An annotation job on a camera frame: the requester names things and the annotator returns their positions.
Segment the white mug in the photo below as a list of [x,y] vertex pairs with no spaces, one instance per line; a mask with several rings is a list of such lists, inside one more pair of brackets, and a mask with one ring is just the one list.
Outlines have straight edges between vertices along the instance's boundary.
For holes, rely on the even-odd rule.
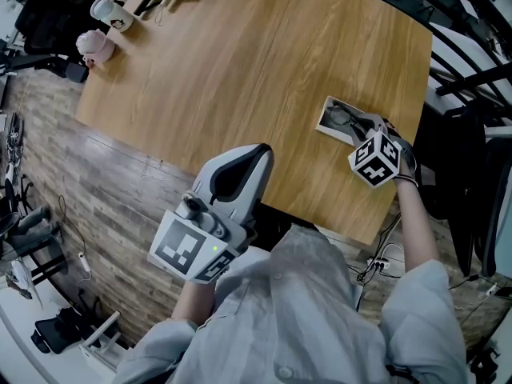
[[134,16],[114,0],[96,0],[90,7],[90,15],[118,31],[126,31],[134,22]]

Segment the shirt sleeve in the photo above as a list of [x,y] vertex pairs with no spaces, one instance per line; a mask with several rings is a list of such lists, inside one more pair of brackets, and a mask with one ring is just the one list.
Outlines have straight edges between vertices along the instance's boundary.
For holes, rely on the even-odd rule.
[[466,382],[466,347],[443,265],[431,260],[406,273],[388,298],[381,330],[393,366],[421,383]]
[[165,320],[153,326],[119,363],[113,384],[139,384],[166,372],[179,361],[198,328],[185,320]]

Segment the shirt button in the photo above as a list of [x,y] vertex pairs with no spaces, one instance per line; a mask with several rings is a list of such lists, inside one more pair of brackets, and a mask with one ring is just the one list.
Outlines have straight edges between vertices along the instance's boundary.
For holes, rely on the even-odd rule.
[[289,367],[281,367],[278,371],[278,374],[280,378],[292,378],[294,372]]

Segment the wooden table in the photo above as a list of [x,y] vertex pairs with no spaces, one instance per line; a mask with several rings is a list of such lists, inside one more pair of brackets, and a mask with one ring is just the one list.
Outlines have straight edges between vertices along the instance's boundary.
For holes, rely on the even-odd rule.
[[[133,11],[141,0],[129,0]],[[275,166],[264,202],[371,244],[395,194],[350,171],[352,148],[314,128],[326,97],[416,135],[431,33],[379,0],[179,0],[109,36],[76,118],[196,174],[256,142]]]

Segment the floor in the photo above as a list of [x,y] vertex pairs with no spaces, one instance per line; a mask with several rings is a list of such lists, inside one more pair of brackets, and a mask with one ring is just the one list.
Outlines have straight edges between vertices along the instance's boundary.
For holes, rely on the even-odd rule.
[[[69,273],[56,275],[54,281],[74,301],[78,300],[79,288],[86,292],[88,303],[100,297],[105,316],[119,310],[123,337],[134,344],[153,324],[170,316],[178,299],[182,282],[149,264],[146,255],[164,211],[177,205],[193,178],[76,122],[73,116],[81,91],[80,84],[47,71],[26,70],[10,79],[5,108],[8,113],[20,112],[26,121],[21,173],[34,182],[34,204],[47,204],[54,219],[62,222],[58,196],[63,195],[66,200],[67,219],[62,230]],[[395,203],[383,228],[397,212]],[[86,277],[78,260],[78,252],[84,247],[69,220],[85,239],[86,256],[93,271],[92,280],[80,282],[79,286],[77,283]],[[454,286],[463,278],[450,232],[442,223],[431,223],[450,285]],[[365,266],[376,246],[361,246],[331,232],[326,234],[344,252],[348,263],[357,268]],[[400,226],[390,242],[402,244]],[[402,252],[390,247],[386,256],[392,262],[388,273],[402,274]],[[474,273],[477,272],[475,259]],[[500,276],[492,280],[502,285],[509,282]],[[360,309],[363,317],[378,322],[382,304],[395,283],[394,278],[375,275],[364,290]],[[508,302],[491,297],[473,312],[489,287],[481,280],[452,290],[456,306],[473,304],[455,311],[468,346],[491,332],[508,308]]]

